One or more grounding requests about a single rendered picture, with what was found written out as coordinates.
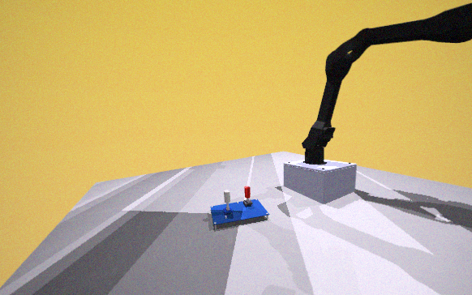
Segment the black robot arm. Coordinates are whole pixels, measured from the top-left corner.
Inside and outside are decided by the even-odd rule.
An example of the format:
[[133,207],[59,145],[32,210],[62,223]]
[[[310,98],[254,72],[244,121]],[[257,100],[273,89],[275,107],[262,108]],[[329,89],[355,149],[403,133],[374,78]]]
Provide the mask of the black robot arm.
[[333,138],[336,129],[336,127],[332,127],[331,120],[342,80],[349,73],[352,64],[361,57],[370,45],[408,41],[462,43],[471,39],[472,3],[469,3],[448,9],[426,19],[378,28],[364,28],[342,43],[326,59],[327,82],[317,120],[311,127],[307,138],[302,142],[303,148],[306,148],[303,163],[311,165],[328,163],[324,162],[324,148]]

